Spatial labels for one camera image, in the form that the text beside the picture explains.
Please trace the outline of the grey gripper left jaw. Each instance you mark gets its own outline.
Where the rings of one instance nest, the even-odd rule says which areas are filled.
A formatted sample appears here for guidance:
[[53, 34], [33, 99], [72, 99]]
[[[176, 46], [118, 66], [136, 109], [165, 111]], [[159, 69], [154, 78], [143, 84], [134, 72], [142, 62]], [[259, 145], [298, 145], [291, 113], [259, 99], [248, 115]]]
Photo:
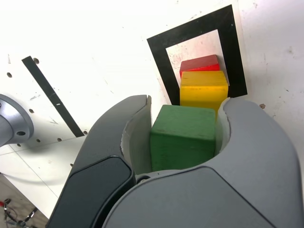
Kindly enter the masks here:
[[51, 214], [49, 228], [100, 228], [114, 204], [149, 173], [152, 99], [130, 96], [93, 125]]

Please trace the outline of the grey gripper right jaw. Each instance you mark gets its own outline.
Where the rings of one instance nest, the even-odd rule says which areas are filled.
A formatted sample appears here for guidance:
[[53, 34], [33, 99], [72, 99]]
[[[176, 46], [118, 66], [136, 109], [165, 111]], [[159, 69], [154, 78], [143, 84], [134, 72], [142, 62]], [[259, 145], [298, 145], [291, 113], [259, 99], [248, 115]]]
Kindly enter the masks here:
[[105, 228], [301, 228], [304, 203], [297, 152], [257, 104], [226, 100], [223, 144], [211, 160], [156, 171], [113, 206]]

